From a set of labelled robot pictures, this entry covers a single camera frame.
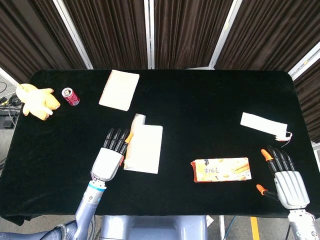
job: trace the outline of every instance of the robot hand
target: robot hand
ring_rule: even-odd
[[[262,149],[261,153],[274,176],[275,192],[256,185],[259,192],[266,197],[280,201],[290,210],[288,216],[294,239],[296,240],[319,240],[319,234],[315,228],[315,217],[305,211],[310,203],[305,183],[291,157],[285,152],[271,146],[267,147],[269,152]]]

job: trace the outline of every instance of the yellow floor stripe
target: yellow floor stripe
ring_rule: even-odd
[[[255,216],[250,217],[253,240],[260,240],[258,230],[258,220]]]

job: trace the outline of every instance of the spiral notebook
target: spiral notebook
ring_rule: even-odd
[[[106,81],[99,104],[128,111],[138,80],[139,74],[112,70]]]

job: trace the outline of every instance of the black velvet cloth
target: black velvet cloth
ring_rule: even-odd
[[[136,113],[163,126],[158,174],[121,167],[97,215],[243,215],[287,217],[263,197],[275,184],[260,150],[280,148],[271,134],[240,125],[243,112],[288,124],[284,149],[320,213],[320,174],[290,76],[279,71],[128,70],[140,74],[129,111],[98,104],[110,70],[42,70],[31,83],[53,88],[61,103],[46,121],[20,116],[0,178],[0,215],[12,222],[38,215],[73,215],[110,128],[130,128]],[[61,91],[80,98],[70,106]],[[194,183],[195,159],[248,157],[252,180]]]

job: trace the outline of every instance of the floor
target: floor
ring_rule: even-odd
[[[0,93],[0,97],[15,91],[15,87],[9,82],[5,92]],[[0,130],[0,161],[7,156],[10,143],[14,130]],[[213,223],[208,227],[208,239],[219,240],[220,239],[220,225],[219,216],[211,216]],[[101,226],[101,216],[96,216],[96,228],[95,232],[98,232]],[[224,216],[225,229],[229,226],[233,216]],[[26,221],[22,226],[17,226],[9,221],[0,217],[0,233],[1,232],[13,232],[30,234],[35,232],[41,232],[50,230],[58,224],[73,220],[73,215],[42,215]],[[287,219],[281,218],[258,218],[258,230],[260,240],[284,240],[286,237],[287,229],[289,226]],[[317,230],[320,230],[320,219],[316,220]],[[253,240],[251,218],[248,216],[237,216],[230,228],[230,231],[226,237],[227,240]],[[293,240],[292,233],[290,232],[289,240]]]

